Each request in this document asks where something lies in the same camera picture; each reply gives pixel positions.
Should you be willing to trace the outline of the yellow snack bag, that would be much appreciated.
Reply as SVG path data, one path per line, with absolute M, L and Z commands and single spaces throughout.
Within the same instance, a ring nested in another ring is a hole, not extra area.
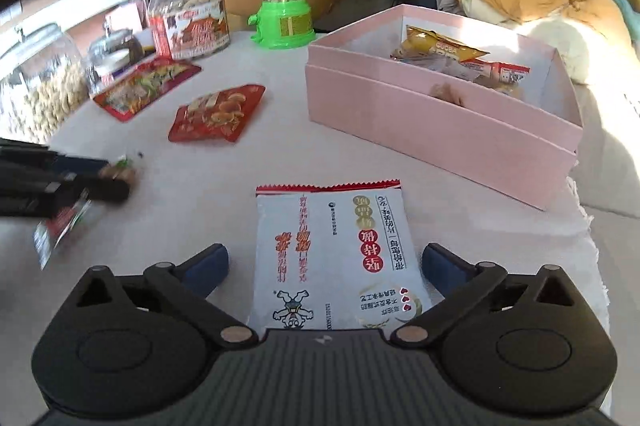
M 484 57 L 488 55 L 488 52 L 473 48 L 433 30 L 408 26 L 406 39 L 401 42 L 399 48 L 395 48 L 390 56 L 397 58 L 397 60 L 405 60 L 405 58 L 418 58 L 431 54 L 449 57 L 463 63 Z

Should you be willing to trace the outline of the peanut jar with gold lid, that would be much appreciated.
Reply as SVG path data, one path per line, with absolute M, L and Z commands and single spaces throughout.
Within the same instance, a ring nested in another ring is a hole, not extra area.
M 150 0 L 146 17 L 158 56 L 197 60 L 231 42 L 224 0 Z

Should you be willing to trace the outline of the large glass jar of nuts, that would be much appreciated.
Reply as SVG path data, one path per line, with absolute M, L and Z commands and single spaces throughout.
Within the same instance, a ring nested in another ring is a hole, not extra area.
M 46 144 L 88 98 L 85 64 L 58 25 L 35 30 L 1 56 L 2 138 Z

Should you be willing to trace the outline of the red chicken snack pouch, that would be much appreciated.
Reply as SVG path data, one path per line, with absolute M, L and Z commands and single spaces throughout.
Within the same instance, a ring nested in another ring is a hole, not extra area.
M 108 115 L 126 123 L 201 71 L 200 66 L 187 60 L 154 56 L 96 94 L 93 102 Z

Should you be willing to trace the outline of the pink cardboard box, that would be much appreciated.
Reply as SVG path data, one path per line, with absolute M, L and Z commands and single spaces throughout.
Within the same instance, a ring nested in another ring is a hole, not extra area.
M 392 60 L 408 26 L 530 68 L 510 96 Z M 558 51 L 469 17 L 402 4 L 353 22 L 308 46 L 310 120 L 445 169 L 546 209 L 577 161 L 582 115 Z M 432 97 L 450 83 L 464 106 Z

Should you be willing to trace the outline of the glass jar with dark contents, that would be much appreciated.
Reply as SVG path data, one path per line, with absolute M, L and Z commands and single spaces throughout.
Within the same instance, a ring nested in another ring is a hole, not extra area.
M 142 45 L 131 29 L 113 31 L 93 41 L 88 50 L 92 72 L 89 94 L 95 96 L 100 93 L 143 57 Z

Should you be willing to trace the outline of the small brown snack piece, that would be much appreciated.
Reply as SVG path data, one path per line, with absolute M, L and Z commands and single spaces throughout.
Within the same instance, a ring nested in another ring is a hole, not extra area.
M 464 106 L 463 96 L 450 83 L 435 84 L 430 91 L 432 97 L 460 107 Z

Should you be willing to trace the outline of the white red noodle snack packet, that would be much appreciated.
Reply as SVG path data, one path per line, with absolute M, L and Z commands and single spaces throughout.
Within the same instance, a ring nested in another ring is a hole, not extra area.
M 433 305 L 397 180 L 256 190 L 248 325 L 390 334 Z

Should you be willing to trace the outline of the red sausage snack packet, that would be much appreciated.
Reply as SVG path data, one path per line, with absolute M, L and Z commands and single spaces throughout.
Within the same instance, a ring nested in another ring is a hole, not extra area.
M 466 68 L 478 71 L 491 80 L 504 84 L 518 84 L 525 79 L 530 68 L 522 65 L 514 65 L 502 62 L 485 62 L 484 60 L 465 60 L 462 65 Z

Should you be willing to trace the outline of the small red snack packet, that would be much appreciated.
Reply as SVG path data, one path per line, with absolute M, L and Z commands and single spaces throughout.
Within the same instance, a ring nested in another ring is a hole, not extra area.
M 180 106 L 168 132 L 172 143 L 219 140 L 235 143 L 262 101 L 266 88 L 243 84 L 202 95 Z

